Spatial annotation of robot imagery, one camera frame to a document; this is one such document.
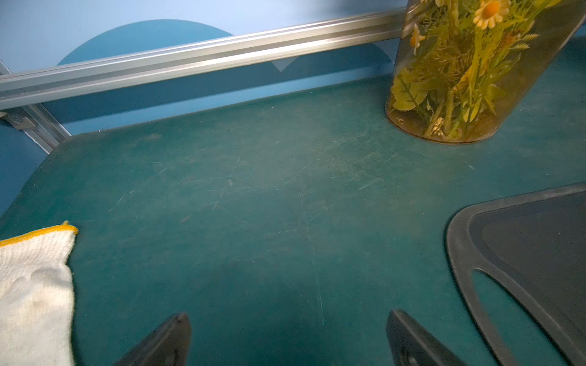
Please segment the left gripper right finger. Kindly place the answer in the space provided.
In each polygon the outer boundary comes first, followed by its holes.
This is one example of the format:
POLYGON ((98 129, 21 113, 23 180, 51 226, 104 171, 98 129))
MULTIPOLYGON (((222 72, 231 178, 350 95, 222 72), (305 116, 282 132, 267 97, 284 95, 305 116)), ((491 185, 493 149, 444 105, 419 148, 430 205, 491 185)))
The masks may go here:
POLYGON ((465 366, 465 362, 403 310, 393 310, 386 334, 395 365, 465 366))

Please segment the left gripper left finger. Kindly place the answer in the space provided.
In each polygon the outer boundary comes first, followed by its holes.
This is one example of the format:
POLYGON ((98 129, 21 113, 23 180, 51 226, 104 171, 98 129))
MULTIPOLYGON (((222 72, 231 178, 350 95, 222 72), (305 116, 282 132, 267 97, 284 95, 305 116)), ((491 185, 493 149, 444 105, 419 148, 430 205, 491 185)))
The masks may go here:
POLYGON ((114 365, 186 365, 191 335, 188 314, 173 314, 114 365))

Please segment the black cutting board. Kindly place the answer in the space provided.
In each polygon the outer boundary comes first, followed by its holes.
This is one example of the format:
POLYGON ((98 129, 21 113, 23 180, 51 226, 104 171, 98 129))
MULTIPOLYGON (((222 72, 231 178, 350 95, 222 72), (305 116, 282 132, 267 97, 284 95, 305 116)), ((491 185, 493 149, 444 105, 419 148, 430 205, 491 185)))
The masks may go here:
POLYGON ((585 363, 585 184, 474 204, 447 226, 453 277, 501 365, 516 365, 480 302, 480 271, 525 309, 566 360, 585 363))

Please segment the white work glove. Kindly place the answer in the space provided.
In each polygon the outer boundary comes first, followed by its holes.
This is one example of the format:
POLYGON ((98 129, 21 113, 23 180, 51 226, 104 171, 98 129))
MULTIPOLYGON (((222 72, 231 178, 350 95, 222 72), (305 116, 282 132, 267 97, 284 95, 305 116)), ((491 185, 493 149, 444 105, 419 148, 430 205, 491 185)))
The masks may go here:
POLYGON ((73 275, 79 230, 68 222, 1 242, 1 363, 73 365, 73 275))

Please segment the flower bouquet in amber vase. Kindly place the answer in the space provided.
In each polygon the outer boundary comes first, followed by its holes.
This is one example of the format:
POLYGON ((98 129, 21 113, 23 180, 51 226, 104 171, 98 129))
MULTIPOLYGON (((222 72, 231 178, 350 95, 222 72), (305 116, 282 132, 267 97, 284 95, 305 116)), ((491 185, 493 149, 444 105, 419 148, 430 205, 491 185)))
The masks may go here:
POLYGON ((584 21, 583 1, 410 1, 385 113, 424 140, 486 140, 584 21))

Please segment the aluminium frame rail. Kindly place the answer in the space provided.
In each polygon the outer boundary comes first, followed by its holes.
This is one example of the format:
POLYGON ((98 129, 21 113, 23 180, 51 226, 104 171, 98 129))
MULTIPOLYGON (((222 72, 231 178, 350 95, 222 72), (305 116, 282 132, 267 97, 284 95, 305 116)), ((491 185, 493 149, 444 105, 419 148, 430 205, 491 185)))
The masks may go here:
POLYGON ((162 82, 397 38, 406 10, 393 9, 254 34, 166 47, 1 77, 1 108, 162 82))

